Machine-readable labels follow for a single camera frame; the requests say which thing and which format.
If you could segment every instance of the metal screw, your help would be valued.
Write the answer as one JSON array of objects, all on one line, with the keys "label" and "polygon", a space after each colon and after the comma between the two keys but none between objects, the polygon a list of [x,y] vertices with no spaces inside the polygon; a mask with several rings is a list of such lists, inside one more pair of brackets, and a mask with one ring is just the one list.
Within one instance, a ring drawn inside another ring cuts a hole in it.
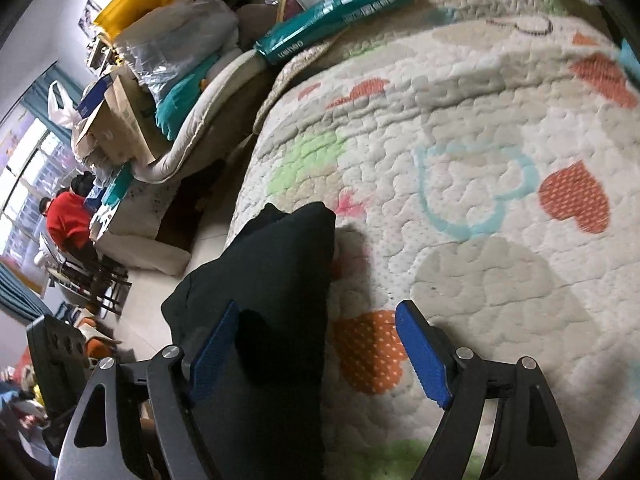
[{"label": "metal screw", "polygon": [[536,366],[538,366],[538,363],[533,357],[523,357],[522,366],[524,366],[527,370],[533,370],[536,368]]},{"label": "metal screw", "polygon": [[101,370],[108,370],[115,364],[115,362],[116,361],[114,361],[113,357],[105,357],[100,361],[100,364],[98,364],[98,366]]},{"label": "metal screw", "polygon": [[166,359],[173,359],[180,353],[180,349],[177,346],[169,345],[162,349],[162,357]]},{"label": "metal screw", "polygon": [[474,356],[474,351],[471,348],[467,348],[466,346],[461,346],[456,350],[456,355],[460,359],[471,359]]}]

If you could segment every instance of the poster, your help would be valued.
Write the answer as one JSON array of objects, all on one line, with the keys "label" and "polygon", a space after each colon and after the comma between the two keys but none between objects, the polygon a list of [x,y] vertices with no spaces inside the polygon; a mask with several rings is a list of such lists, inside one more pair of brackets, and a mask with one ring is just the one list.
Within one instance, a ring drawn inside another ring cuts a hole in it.
[{"label": "poster", "polygon": [[87,0],[84,4],[84,10],[82,16],[78,20],[78,27],[84,32],[84,35],[89,40],[94,40],[98,35],[98,28],[94,25],[94,20],[98,17],[98,14],[102,12],[102,7],[95,3],[93,0]]}]

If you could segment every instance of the mattress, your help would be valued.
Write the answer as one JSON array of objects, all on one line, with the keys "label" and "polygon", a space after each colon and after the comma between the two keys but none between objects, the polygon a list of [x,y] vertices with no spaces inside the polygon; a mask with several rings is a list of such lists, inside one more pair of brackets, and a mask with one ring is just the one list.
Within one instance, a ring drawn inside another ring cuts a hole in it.
[{"label": "mattress", "polygon": [[581,479],[638,418],[639,94],[549,2],[417,0],[294,58],[263,105],[229,240],[266,202],[337,215],[329,479],[409,479],[439,424],[395,330],[407,298],[484,359],[537,360]]}]

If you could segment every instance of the tiled floor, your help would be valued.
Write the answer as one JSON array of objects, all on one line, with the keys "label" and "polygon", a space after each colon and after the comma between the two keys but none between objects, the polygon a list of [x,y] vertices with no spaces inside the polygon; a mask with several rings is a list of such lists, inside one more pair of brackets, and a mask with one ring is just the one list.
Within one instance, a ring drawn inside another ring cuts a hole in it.
[{"label": "tiled floor", "polygon": [[[252,148],[252,142],[239,148],[231,156],[225,173],[211,189],[185,274],[222,254]],[[104,320],[113,329],[114,338],[123,342],[120,351],[127,359],[132,354],[139,361],[149,359],[171,342],[171,331],[162,317],[160,306],[181,279],[152,270],[133,269],[129,272],[132,286],[122,316],[109,313]]]}]

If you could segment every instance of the teal towel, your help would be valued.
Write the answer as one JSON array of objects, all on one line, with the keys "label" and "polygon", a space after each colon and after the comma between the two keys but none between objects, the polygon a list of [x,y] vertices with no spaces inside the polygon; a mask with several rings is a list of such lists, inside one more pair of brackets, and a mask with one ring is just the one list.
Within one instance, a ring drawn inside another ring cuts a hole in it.
[{"label": "teal towel", "polygon": [[184,120],[200,97],[200,82],[220,56],[207,57],[176,84],[156,108],[156,125],[169,140],[175,140]]}]

